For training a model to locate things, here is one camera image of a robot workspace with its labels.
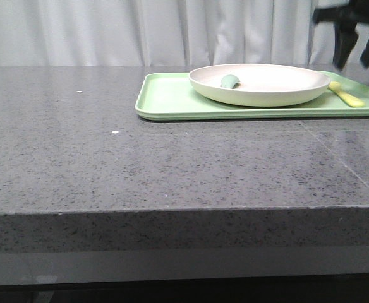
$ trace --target green sponge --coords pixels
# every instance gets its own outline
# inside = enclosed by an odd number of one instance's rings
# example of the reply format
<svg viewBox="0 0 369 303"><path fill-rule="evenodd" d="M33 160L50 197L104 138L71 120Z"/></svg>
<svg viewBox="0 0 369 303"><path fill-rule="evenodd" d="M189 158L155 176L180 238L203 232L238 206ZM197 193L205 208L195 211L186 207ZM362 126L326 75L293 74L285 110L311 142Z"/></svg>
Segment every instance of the green sponge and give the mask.
<svg viewBox="0 0 369 303"><path fill-rule="evenodd" d="M227 74L221 79L221 87L223 88L234 88L234 86L239 83L241 80L237 76L233 74Z"/></svg>

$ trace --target white plate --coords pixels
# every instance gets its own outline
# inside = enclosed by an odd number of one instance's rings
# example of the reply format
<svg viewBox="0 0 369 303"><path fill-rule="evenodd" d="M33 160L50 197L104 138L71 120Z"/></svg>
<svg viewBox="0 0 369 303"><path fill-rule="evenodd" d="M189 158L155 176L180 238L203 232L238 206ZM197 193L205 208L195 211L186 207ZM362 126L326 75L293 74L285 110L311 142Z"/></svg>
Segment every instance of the white plate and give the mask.
<svg viewBox="0 0 369 303"><path fill-rule="evenodd" d="M235 88L220 87L227 74L241 82ZM257 107L304 103L326 91L330 79L318 71L272 64L224 64L194 69L189 73L193 88L215 101Z"/></svg>

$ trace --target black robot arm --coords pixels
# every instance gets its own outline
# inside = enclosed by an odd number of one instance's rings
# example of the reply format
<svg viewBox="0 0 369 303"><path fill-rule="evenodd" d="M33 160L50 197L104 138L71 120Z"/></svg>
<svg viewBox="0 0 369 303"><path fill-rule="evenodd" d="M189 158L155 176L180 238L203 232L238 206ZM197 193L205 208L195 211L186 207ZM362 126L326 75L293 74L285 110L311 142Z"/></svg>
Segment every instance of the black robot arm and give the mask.
<svg viewBox="0 0 369 303"><path fill-rule="evenodd" d="M369 24L369 0L350 0L344 6L315 9L312 16L314 24L333 22L335 31L335 51L333 64L342 69L356 45L357 23ZM369 67L369 39L360 57L364 67Z"/></svg>

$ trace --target gray countertop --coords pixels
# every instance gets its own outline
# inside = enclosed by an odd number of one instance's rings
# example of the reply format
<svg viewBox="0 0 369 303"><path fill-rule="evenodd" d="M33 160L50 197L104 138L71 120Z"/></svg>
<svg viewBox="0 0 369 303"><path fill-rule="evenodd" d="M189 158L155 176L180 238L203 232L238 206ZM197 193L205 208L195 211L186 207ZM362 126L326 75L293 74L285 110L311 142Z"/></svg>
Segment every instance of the gray countertop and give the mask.
<svg viewBox="0 0 369 303"><path fill-rule="evenodd" d="M0 68L0 253L369 244L369 118L136 115L190 69Z"/></svg>

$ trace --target utensil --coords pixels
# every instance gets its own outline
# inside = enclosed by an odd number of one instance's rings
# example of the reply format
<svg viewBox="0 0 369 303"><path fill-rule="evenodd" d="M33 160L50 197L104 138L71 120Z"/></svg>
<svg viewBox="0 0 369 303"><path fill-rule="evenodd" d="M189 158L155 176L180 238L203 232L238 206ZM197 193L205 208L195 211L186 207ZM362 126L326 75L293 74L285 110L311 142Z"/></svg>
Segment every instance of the utensil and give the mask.
<svg viewBox="0 0 369 303"><path fill-rule="evenodd" d="M364 107L366 103L359 98L346 93L341 89L341 84L337 81L331 81L329 83L329 89L332 90L344 103L348 104L350 107Z"/></svg>

